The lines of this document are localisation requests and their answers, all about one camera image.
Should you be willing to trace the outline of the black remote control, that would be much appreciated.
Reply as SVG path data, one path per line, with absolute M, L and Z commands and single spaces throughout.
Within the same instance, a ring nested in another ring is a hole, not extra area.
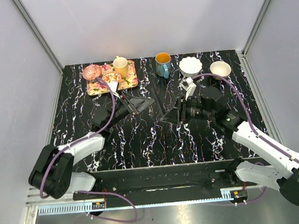
M 155 87 L 152 87 L 152 92 L 153 92 L 153 94 L 154 94 L 154 96 L 155 96 L 155 100 L 156 100 L 156 102 L 158 103 L 158 106 L 159 106 L 159 108 L 160 108 L 160 112 L 161 112 L 161 114 L 162 114 L 162 115 L 165 115 L 165 109 L 164 109 L 162 100 L 161 100 L 161 98 L 159 97 L 159 94 L 157 93 L 157 90 L 156 90 Z

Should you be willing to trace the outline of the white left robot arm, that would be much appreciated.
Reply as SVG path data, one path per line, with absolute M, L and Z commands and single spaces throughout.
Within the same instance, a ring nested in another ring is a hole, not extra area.
M 151 97 L 141 98 L 120 93 L 111 95 L 112 108 L 100 107 L 93 113 L 91 130 L 85 136 L 66 145 L 46 145 L 31 171 L 28 183 L 40 191 L 43 199 L 63 197 L 73 184 L 85 184 L 84 193 L 97 198 L 102 186 L 88 173 L 73 173 L 73 166 L 94 152 L 101 151 L 111 138 L 110 128 L 130 114 L 137 115 L 154 104 Z

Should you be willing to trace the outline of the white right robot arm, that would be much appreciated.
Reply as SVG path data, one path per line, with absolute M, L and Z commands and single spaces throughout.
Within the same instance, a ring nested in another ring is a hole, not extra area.
M 175 106 L 161 117 L 161 121 L 176 125 L 192 119 L 208 121 L 222 135 L 251 149 L 270 164 L 263 167 L 236 159 L 226 170 L 229 185 L 238 186 L 242 182 L 263 185 L 279 191 L 288 202 L 299 206 L 298 152 L 267 136 L 244 115 L 229 109 L 215 87 L 205 88 L 199 98 L 178 97 Z

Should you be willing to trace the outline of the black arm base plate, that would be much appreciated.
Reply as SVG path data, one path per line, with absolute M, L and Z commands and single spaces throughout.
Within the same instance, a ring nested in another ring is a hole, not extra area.
M 219 189 L 243 186 L 246 183 L 239 180 L 234 174 L 234 167 L 241 162 L 242 159 L 235 159 L 99 171 L 92 174 L 96 182 L 91 190 L 127 195 L 135 192 L 147 192 L 148 190 L 180 187 Z

